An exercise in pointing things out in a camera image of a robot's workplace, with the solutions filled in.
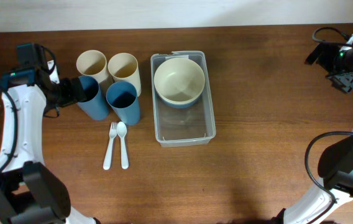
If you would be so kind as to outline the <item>blue cup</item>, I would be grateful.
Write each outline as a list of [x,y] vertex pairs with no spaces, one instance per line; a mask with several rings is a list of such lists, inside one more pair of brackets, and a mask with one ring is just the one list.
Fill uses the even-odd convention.
[[139,97],[133,84],[124,81],[113,83],[106,92],[106,101],[126,125],[139,122]]
[[109,114],[108,104],[104,99],[99,83],[89,76],[78,77],[86,95],[86,100],[77,105],[93,120],[104,120]]

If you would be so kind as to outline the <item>blue bowl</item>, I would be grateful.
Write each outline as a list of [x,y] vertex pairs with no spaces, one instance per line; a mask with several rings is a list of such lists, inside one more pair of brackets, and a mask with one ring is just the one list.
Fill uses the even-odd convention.
[[176,104],[176,103],[171,103],[167,100],[164,100],[163,98],[161,98],[161,100],[167,105],[167,106],[170,106],[172,108],[177,108],[177,109],[183,109],[183,108],[188,108],[192,105],[194,105],[198,100],[199,98],[193,100],[192,102],[189,102],[189,103],[183,103],[183,104]]

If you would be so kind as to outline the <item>cream bowl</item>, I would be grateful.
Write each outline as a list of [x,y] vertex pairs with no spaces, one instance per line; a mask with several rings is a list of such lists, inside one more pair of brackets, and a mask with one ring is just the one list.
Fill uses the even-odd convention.
[[190,96],[187,93],[183,93],[183,92],[171,93],[167,95],[162,95],[160,93],[157,93],[157,95],[165,103],[168,103],[170,105],[178,105],[178,106],[195,103],[201,97],[201,94],[197,96]]
[[188,58],[171,58],[162,63],[154,73],[157,93],[167,95],[183,92],[190,96],[202,94],[205,75],[202,68]]

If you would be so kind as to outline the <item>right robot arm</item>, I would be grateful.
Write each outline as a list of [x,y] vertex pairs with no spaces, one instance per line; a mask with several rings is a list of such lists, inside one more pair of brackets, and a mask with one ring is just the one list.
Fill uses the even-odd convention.
[[[332,86],[344,93],[353,89],[353,34],[340,32],[343,42],[312,40],[316,48],[308,55],[308,65],[317,63],[328,72],[326,78]],[[309,152],[316,141],[328,136],[344,139],[327,147],[318,162],[315,179],[309,168]],[[271,223],[325,223],[326,218],[341,205],[353,200],[353,130],[332,131],[316,136],[305,151],[305,169],[314,183],[304,196],[289,208],[284,208],[271,219]]]

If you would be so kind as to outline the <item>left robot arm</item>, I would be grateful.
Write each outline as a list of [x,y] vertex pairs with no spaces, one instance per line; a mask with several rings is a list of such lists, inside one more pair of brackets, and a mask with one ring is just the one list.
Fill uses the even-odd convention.
[[51,80],[51,51],[35,43],[17,46],[18,66],[0,79],[4,126],[0,148],[1,223],[98,223],[71,206],[68,190],[44,163],[45,114],[86,101],[79,78]]

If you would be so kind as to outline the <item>clear plastic container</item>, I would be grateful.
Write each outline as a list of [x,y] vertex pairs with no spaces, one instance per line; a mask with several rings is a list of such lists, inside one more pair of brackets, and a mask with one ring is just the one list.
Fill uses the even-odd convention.
[[[188,58],[196,62],[204,72],[205,86],[201,97],[188,108],[167,106],[155,90],[154,73],[171,58]],[[207,144],[216,135],[216,125],[204,53],[196,50],[176,51],[171,55],[155,54],[151,56],[150,64],[156,140],[163,147]]]

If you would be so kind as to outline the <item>cream cup back left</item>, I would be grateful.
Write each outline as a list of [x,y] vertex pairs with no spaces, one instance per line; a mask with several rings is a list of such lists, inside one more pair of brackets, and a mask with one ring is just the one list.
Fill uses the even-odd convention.
[[106,56],[98,50],[87,50],[80,54],[76,60],[76,68],[82,75],[94,78],[104,95],[113,83]]

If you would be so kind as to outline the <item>cream cup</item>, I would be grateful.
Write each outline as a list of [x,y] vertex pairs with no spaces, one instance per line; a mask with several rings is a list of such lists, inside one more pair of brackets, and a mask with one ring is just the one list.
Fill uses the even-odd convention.
[[98,50],[87,50],[80,54],[76,60],[76,68],[82,75],[94,78],[104,95],[113,83],[106,56]]
[[129,82],[136,91],[137,96],[142,92],[139,64],[137,59],[129,53],[119,53],[112,56],[108,62],[108,70],[115,82]]

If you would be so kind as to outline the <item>white plastic fork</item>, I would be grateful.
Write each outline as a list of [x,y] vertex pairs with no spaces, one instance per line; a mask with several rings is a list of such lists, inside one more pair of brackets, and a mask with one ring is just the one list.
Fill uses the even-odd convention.
[[104,161],[103,161],[103,169],[104,170],[109,170],[111,168],[112,149],[113,149],[113,145],[114,145],[114,139],[116,136],[117,136],[117,123],[112,122],[110,125],[110,130],[109,130],[108,147],[107,147],[106,154],[105,154]]

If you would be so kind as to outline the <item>cream cup back right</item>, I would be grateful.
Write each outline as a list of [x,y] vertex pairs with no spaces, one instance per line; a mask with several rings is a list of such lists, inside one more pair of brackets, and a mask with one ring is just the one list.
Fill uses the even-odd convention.
[[115,82],[129,82],[136,91],[137,96],[142,92],[139,64],[137,59],[129,53],[119,53],[112,56],[108,62],[108,70]]

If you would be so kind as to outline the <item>white plastic spoon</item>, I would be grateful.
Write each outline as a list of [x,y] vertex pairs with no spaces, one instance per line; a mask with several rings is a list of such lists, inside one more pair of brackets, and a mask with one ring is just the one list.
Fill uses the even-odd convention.
[[127,155],[127,148],[126,148],[126,134],[127,134],[127,126],[122,122],[118,122],[117,124],[117,135],[120,137],[121,140],[121,167],[123,169],[129,168],[129,159]]

